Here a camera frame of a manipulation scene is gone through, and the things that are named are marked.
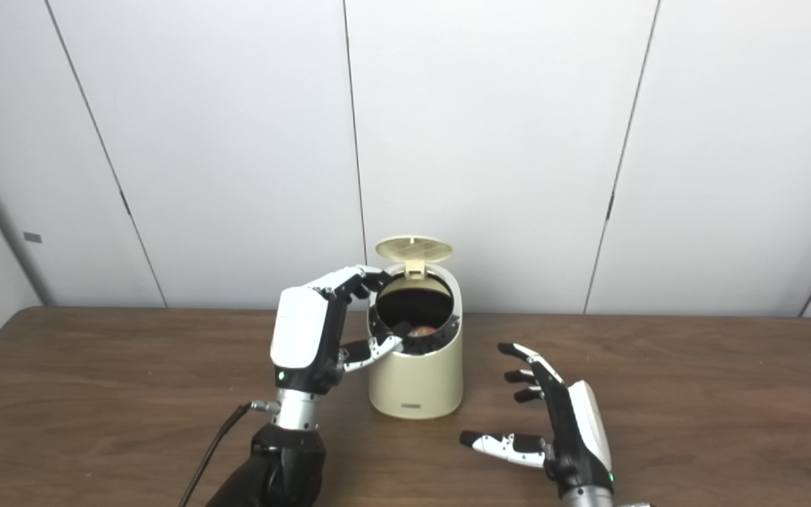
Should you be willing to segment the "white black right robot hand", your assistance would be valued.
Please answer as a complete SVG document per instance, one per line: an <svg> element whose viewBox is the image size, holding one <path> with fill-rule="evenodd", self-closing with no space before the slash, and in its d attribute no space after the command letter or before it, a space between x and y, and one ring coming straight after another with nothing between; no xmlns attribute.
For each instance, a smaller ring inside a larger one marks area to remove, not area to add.
<svg viewBox="0 0 811 507"><path fill-rule="evenodd" d="M594 500L612 503L610 446L589 383L566 383L540 353L521 344L501 342L498 350L527 364L527 369L508 371L504 379L527 383L515 392L516 402L545 403L553 437L547 440L519 433L464 430L459 437L461 445L512 464L542 469L557 485L560 500L567 504L589 506Z"/></svg>

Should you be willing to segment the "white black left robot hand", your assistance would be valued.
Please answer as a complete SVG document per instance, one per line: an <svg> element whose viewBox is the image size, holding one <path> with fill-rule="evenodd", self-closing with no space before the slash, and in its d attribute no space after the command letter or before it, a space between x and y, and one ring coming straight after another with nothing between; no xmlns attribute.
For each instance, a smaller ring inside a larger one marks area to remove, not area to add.
<svg viewBox="0 0 811 507"><path fill-rule="evenodd" d="M341 343L348 305L369 299L392 280L385 270L357 264L284 289L270 346L277 388L322 396L344 373L401 349L410 331L406 321L377 336Z"/></svg>

